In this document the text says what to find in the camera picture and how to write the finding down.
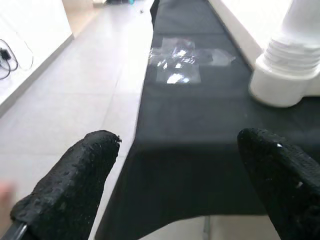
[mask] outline white pipe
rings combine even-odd
[[[265,104],[290,107],[320,96],[320,0],[293,0],[255,67],[249,89]]]

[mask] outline clear plastic tape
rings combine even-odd
[[[164,38],[161,48],[151,49],[148,64],[157,67],[159,83],[198,84],[199,66],[227,67],[235,59],[222,49],[195,49],[187,39]]]

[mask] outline black mat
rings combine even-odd
[[[164,38],[236,59],[225,67],[200,65],[198,84],[156,82],[157,66],[148,66],[135,140],[96,240],[136,240],[201,215],[266,214],[238,153],[244,128],[276,132],[320,159],[320,99],[287,109],[254,101],[252,72],[207,0],[160,0],[152,47]]]

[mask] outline white pipe fitting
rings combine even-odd
[[[280,31],[256,60],[249,90],[267,105],[286,108],[320,96],[320,0],[293,0]]]

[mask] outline hand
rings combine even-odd
[[[10,226],[10,211],[13,204],[14,186],[0,181],[0,238]]]

